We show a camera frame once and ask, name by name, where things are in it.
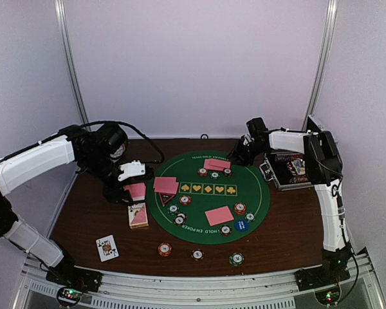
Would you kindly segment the black chips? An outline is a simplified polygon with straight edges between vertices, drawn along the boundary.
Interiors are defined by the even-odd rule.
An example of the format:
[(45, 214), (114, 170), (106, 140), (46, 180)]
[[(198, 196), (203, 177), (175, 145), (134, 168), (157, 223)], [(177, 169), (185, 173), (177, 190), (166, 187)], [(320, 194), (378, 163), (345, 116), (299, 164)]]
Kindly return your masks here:
[(187, 215), (185, 213), (179, 213), (174, 218), (174, 224), (181, 227), (186, 223)]

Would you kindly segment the red five chip stack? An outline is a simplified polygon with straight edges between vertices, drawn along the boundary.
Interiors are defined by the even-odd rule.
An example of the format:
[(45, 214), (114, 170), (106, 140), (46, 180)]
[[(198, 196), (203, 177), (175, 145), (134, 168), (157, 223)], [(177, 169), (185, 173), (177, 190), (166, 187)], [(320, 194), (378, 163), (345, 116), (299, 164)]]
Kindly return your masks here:
[(172, 246), (169, 243), (161, 243), (158, 246), (158, 254), (162, 257), (167, 257), (172, 252)]

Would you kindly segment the green chip stack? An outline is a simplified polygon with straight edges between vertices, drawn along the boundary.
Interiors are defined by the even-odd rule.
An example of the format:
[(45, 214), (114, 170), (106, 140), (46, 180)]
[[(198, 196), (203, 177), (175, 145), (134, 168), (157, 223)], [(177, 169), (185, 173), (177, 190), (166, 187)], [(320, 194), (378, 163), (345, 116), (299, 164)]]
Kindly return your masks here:
[(240, 252), (235, 252), (229, 257), (229, 263), (235, 267), (242, 265), (244, 261), (244, 255)]

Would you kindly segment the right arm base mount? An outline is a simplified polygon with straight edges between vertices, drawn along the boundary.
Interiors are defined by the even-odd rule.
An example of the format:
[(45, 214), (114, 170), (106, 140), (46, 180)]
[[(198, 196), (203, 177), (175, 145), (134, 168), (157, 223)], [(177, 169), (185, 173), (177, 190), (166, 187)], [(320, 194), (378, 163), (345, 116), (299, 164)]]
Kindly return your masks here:
[(321, 267), (300, 269), (294, 275), (299, 291), (334, 285), (338, 281), (344, 281), (351, 277), (348, 270), (341, 270), (336, 274), (326, 274)]

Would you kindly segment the black hundred chip stack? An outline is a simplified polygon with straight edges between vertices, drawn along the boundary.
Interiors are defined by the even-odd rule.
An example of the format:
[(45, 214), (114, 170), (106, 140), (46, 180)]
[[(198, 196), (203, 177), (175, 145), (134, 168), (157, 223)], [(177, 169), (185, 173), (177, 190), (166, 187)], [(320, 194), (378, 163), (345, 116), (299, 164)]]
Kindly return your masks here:
[(202, 250), (193, 250), (191, 257), (196, 261), (200, 261), (204, 258), (204, 252)]

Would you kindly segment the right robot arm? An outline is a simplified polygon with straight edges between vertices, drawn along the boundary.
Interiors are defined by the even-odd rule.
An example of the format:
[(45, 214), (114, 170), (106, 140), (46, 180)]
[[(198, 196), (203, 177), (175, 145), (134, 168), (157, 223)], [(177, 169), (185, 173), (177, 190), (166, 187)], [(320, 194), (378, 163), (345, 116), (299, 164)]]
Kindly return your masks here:
[(308, 181), (318, 197), (324, 228), (323, 249), (338, 252), (347, 247), (345, 207), (342, 199), (342, 159), (329, 131), (295, 132), (257, 129), (243, 135), (228, 154), (237, 165), (252, 165), (255, 157), (273, 150), (302, 154)]

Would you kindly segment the black chip bottom mat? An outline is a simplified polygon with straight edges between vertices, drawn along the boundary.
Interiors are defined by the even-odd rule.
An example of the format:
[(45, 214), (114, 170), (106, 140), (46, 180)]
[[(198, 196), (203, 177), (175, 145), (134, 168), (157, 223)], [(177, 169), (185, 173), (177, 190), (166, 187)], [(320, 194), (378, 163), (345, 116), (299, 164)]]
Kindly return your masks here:
[(222, 236), (229, 236), (232, 233), (232, 228), (229, 225), (222, 225), (219, 231)]

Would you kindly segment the red backed card deck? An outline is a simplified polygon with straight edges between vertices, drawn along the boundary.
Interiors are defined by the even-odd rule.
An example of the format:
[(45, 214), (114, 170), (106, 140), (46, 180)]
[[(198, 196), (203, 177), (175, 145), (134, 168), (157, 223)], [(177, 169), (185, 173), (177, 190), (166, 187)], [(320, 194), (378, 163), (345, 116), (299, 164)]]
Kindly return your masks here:
[(145, 199), (146, 186), (144, 183), (125, 185), (124, 190), (129, 192), (133, 201), (142, 201)]

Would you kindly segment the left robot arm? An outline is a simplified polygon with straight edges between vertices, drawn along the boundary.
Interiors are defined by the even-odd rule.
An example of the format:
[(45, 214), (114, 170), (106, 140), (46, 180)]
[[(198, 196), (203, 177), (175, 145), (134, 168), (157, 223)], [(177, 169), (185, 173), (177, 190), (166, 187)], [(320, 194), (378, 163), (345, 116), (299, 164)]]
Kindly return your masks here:
[(71, 164), (98, 178), (106, 189), (121, 186), (120, 170), (114, 158), (128, 145), (126, 132), (118, 122), (99, 122), (99, 128), (88, 131), (84, 126), (70, 125), (33, 145), (0, 158), (0, 238), (31, 253), (48, 267), (66, 286), (75, 285), (79, 271), (67, 261), (62, 249), (43, 236), (13, 210), (9, 195), (23, 185), (42, 178), (59, 167)]

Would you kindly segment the blue small blind button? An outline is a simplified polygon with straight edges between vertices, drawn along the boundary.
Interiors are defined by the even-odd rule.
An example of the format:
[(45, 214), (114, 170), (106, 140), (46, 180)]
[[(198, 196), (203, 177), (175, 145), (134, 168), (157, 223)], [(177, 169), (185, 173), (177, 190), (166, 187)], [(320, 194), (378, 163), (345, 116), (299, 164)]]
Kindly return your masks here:
[(239, 232), (246, 232), (249, 229), (249, 223), (246, 220), (237, 220), (234, 227)]

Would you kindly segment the jack of clubs card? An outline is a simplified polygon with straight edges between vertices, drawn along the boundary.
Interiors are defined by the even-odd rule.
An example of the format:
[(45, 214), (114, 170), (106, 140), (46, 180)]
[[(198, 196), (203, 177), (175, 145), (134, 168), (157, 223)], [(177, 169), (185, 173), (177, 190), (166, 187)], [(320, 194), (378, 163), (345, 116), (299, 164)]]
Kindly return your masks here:
[(96, 247), (101, 262), (109, 261), (119, 256), (113, 235), (108, 235), (97, 239)]

